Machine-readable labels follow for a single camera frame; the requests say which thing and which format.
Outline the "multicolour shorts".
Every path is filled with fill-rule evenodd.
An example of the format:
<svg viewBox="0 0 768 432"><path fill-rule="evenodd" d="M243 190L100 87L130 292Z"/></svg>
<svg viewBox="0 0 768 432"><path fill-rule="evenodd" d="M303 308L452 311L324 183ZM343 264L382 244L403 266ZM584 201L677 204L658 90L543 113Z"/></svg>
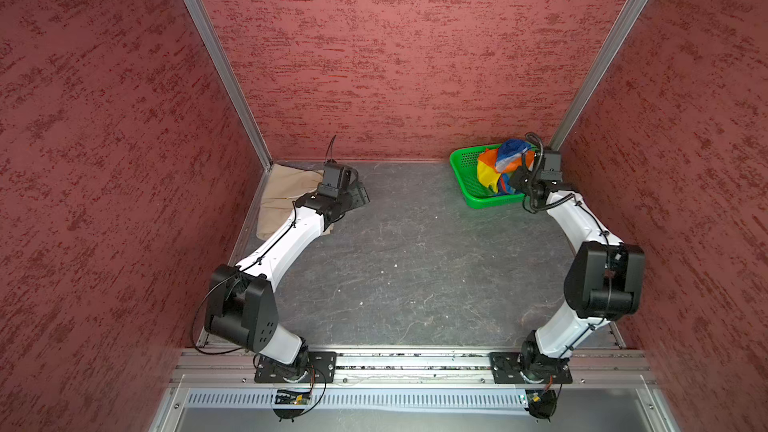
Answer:
<svg viewBox="0 0 768 432"><path fill-rule="evenodd" d="M496 196L514 195L512 175L524 166L530 168L535 158L533 146L520 139L510 139L497 148L486 148L477 157L476 178Z"/></svg>

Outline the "green plastic basket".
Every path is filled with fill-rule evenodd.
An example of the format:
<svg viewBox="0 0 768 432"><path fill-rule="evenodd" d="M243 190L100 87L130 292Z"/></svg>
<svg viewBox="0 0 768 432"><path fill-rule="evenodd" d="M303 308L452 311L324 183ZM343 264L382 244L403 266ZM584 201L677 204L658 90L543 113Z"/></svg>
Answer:
<svg viewBox="0 0 768 432"><path fill-rule="evenodd" d="M461 148L451 153L450 165L466 204L472 209L487 209L507 204L518 204L524 199L522 193L494 194L477 178L478 157L486 151L495 150L500 144Z"/></svg>

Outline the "beige shorts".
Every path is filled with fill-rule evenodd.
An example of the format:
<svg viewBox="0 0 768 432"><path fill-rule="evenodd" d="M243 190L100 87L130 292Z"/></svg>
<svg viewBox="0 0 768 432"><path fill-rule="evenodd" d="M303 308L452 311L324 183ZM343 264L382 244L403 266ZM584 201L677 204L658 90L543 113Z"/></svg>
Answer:
<svg viewBox="0 0 768 432"><path fill-rule="evenodd" d="M291 216L293 202L314 192L322 178L320 171L275 165L261 197L256 237L262 241L271 237Z"/></svg>

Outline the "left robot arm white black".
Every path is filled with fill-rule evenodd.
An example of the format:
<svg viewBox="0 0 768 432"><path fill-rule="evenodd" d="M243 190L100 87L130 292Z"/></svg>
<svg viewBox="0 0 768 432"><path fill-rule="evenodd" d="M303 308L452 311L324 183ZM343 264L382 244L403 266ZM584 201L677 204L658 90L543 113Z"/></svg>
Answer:
<svg viewBox="0 0 768 432"><path fill-rule="evenodd" d="M358 180L331 191L320 185L292 204L287 220L251 255L213 273L203 302L204 330L252 352L287 382L310 370L306 340L280 324L275 292L301 253L349 211L370 202Z"/></svg>

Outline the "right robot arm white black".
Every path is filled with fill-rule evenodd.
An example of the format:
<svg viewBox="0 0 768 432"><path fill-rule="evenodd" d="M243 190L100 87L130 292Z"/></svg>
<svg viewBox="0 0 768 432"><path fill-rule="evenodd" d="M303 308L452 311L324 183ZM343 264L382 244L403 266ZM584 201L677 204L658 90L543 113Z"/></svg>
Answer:
<svg viewBox="0 0 768 432"><path fill-rule="evenodd" d="M522 380L537 384L564 373L575 349L592 333L637 312L645 254L610 232L581 194L564 189L559 181L543 180L538 165L519 167L511 182L525 195L524 207L552 217L575 252L563 303L528 335L518 355Z"/></svg>

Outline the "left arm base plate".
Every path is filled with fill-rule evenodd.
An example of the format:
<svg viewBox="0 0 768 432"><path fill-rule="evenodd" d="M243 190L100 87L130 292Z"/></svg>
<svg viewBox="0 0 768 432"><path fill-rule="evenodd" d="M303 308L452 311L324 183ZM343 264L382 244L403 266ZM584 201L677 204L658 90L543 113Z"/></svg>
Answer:
<svg viewBox="0 0 768 432"><path fill-rule="evenodd" d="M338 354L333 351L309 351L306 364L286 365L276 360L259 356L255 361L254 382L263 384L320 384L334 380Z"/></svg>

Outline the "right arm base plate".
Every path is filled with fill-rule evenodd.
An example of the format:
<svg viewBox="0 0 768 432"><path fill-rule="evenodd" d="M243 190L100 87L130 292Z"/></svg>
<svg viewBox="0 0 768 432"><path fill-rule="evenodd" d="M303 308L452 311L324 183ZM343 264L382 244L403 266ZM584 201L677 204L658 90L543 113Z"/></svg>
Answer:
<svg viewBox="0 0 768 432"><path fill-rule="evenodd" d="M568 358L521 352L492 352L489 359L495 384L537 386L573 383Z"/></svg>

